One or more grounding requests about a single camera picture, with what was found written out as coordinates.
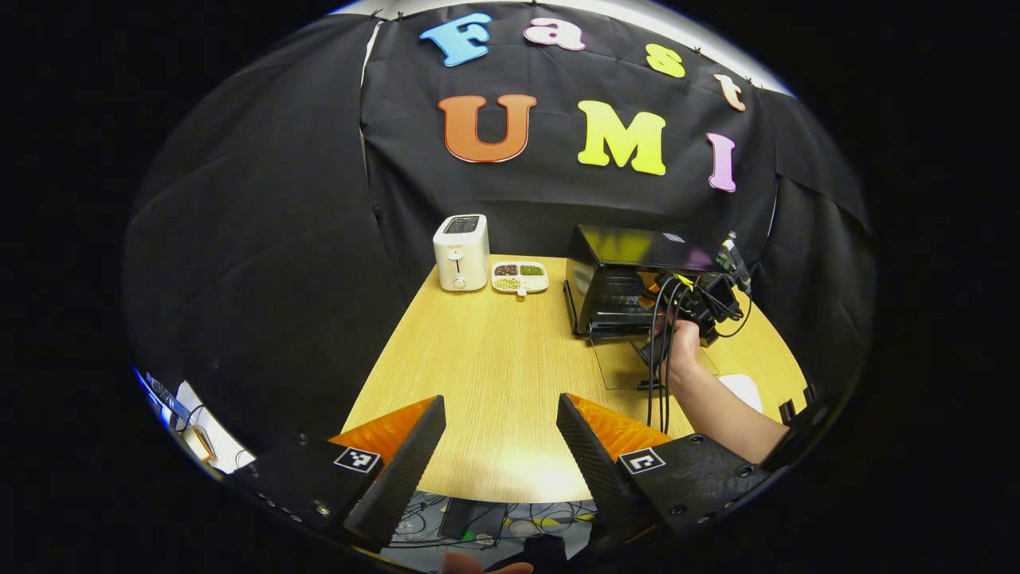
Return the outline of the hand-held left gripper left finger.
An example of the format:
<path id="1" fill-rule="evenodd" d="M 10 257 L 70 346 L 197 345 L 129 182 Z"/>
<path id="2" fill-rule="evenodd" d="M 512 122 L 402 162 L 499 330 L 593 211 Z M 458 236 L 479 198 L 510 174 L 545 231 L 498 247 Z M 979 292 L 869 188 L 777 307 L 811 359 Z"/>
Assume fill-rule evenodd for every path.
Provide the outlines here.
<path id="1" fill-rule="evenodd" d="M 314 537 L 380 551 L 446 427 L 434 395 L 332 438 L 290 435 L 231 473 L 230 489 Z"/>

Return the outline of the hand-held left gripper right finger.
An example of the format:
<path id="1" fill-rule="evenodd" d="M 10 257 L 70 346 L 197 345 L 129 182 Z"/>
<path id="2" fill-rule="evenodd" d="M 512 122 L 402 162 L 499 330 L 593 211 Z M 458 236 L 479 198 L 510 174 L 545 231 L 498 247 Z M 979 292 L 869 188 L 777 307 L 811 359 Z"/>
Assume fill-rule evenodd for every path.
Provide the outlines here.
<path id="1" fill-rule="evenodd" d="M 707 435 L 671 438 L 571 393 L 559 396 L 556 426 L 604 525 L 596 546 L 691 537 L 770 478 Z"/>

